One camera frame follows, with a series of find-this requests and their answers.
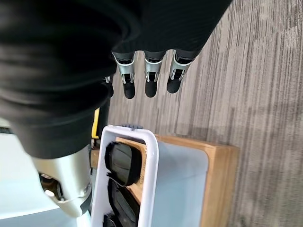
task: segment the robotic hand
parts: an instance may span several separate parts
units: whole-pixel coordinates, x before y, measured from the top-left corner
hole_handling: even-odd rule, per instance
[[[167,90],[177,92],[230,2],[1,1],[0,116],[62,210],[78,217],[89,208],[91,126],[110,97],[115,62],[132,98],[134,53],[143,50],[145,93],[153,97],[162,59],[173,49]]]

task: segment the striped carpet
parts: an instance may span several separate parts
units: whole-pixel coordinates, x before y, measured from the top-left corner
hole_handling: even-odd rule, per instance
[[[189,69],[180,91],[166,81],[144,93],[136,56],[136,96],[114,79],[109,123],[135,123],[241,148],[230,227],[303,226],[303,1],[235,0]]]

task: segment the metal joint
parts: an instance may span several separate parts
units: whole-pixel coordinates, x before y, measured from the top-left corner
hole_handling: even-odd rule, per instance
[[[117,63],[118,69],[120,71],[122,82],[124,84],[126,84],[125,75],[130,74],[130,82],[133,83],[134,82],[134,59],[135,59],[135,55],[133,57],[132,62],[129,63],[129,64],[121,64],[115,56],[114,56],[114,58],[115,58],[115,61]]]
[[[174,56],[171,60],[169,76],[170,76],[170,79],[173,80],[175,78],[176,71],[181,70],[182,71],[181,76],[179,77],[179,81],[181,81],[184,78],[184,75],[187,73],[187,70],[190,67],[190,64],[192,62],[187,63],[187,64],[178,63],[176,60],[176,54],[177,54],[177,52],[174,51]]]
[[[145,65],[145,78],[146,81],[150,81],[150,72],[155,72],[155,79],[154,82],[158,81],[160,75],[160,69],[162,65],[163,59],[159,60],[158,62],[150,62],[145,58],[144,65]]]

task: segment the yellow object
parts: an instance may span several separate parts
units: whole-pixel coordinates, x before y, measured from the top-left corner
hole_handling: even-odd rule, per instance
[[[100,108],[98,108],[97,110],[95,110],[94,123],[93,123],[93,128],[92,128],[92,130],[91,130],[91,138],[92,138],[92,139],[99,139],[99,136],[97,136],[97,127],[98,127],[99,111],[100,111]]]

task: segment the floor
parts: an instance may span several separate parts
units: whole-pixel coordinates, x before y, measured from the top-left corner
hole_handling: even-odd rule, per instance
[[[172,52],[152,99],[141,52],[135,98],[114,80],[109,123],[240,147],[230,227],[302,226],[302,19],[302,0],[235,0],[178,93],[166,91]]]

